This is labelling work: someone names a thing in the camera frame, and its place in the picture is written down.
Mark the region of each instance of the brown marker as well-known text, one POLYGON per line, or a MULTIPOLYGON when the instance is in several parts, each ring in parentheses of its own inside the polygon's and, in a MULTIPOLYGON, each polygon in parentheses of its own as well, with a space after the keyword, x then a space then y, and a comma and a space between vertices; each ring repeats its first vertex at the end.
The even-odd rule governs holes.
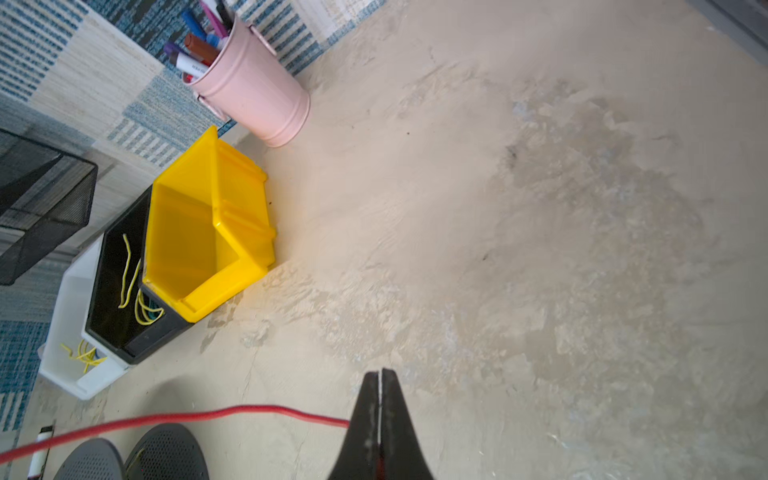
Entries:
POLYGON ((184 46, 187 47, 191 53, 202 58, 203 63, 208 65, 212 64, 214 60, 216 60, 216 57, 219 55, 219 51, 217 49, 213 48, 207 42, 192 35, 191 33, 188 33, 187 36, 184 37, 184 46))

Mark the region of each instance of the yellow wire in black bin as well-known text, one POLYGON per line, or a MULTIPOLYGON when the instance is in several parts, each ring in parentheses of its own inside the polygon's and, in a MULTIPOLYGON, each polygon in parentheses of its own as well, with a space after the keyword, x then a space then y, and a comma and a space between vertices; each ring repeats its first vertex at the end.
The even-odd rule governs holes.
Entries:
MULTIPOLYGON (((125 250, 127 251, 127 258, 125 260, 125 269, 123 270, 123 284, 120 290, 120 305, 118 305, 118 308, 122 309, 125 308, 130 302, 131 302, 131 291, 134 288, 134 283, 136 282, 136 277, 139 274, 139 267, 141 267, 141 258, 138 262, 136 262, 136 270, 134 271, 134 277, 131 279, 131 285, 128 286, 128 292, 125 293, 125 277, 128 275, 128 267, 131 266, 131 243, 128 242, 128 236, 123 233, 123 241, 125 242, 125 250)), ((155 322, 157 322, 157 319, 163 316, 165 313, 165 310, 163 310, 162 307, 153 308, 152 306, 148 306, 144 303, 144 292, 141 291, 141 288, 138 289, 136 292, 136 300, 134 301, 134 317, 136 318, 136 322, 139 325, 151 325, 155 322), (139 307, 141 307, 141 317, 139 317, 139 307)))

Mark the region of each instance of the bucket handle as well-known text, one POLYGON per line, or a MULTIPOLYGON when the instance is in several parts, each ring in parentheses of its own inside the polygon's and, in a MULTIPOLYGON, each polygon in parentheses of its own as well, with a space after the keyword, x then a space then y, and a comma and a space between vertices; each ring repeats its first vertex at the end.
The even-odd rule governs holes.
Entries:
POLYGON ((257 36, 259 38, 259 40, 261 40, 261 43, 264 44, 264 46, 266 47, 267 50, 272 52, 272 55, 277 56, 277 52, 275 51, 275 49, 272 48, 272 45, 270 45, 270 43, 264 38, 264 36, 261 35, 258 30, 256 30, 256 26, 255 25, 251 25, 250 26, 250 32, 252 34, 254 34, 255 36, 257 36))
POLYGON ((221 121, 229 121, 229 117, 227 114, 225 114, 220 108, 214 107, 211 105, 208 100, 205 99, 205 97, 201 96, 199 93, 194 92, 194 98, 195 100, 199 101, 201 104, 205 105, 208 110, 210 110, 210 113, 214 114, 216 118, 218 118, 221 121))

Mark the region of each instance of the pink metal pail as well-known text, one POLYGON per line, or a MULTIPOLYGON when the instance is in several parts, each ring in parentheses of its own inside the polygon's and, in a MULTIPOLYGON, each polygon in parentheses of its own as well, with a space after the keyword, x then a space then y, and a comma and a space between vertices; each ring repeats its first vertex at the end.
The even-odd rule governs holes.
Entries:
POLYGON ((268 146, 281 147, 304 125, 310 114, 310 94, 276 56, 256 27, 235 18, 219 56, 189 85, 217 116, 229 115, 268 146))

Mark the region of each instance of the red cord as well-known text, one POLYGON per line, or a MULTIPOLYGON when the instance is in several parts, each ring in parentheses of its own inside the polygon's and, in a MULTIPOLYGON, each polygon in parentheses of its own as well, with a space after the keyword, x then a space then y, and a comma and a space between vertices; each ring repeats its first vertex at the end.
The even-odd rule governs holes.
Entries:
POLYGON ((279 413, 281 415, 288 415, 289 417, 303 420, 304 422, 319 423, 321 425, 341 427, 343 429, 349 427, 349 420, 334 419, 333 417, 326 417, 324 415, 314 415, 312 413, 305 413, 278 405, 238 405, 221 410, 212 410, 210 412, 161 413, 158 415, 146 415, 134 419, 122 419, 115 420, 114 422, 102 423, 101 425, 94 425, 92 427, 87 427, 86 429, 75 430, 74 432, 68 432, 64 435, 54 436, 47 440, 43 440, 42 442, 23 445, 13 450, 0 453, 0 465, 12 462, 17 458, 32 455, 40 450, 52 449, 65 443, 86 439, 88 437, 95 437, 96 435, 113 432, 115 430, 134 429, 136 427, 156 425, 158 423, 205 422, 207 420, 220 419, 221 417, 227 417, 237 413, 279 413))

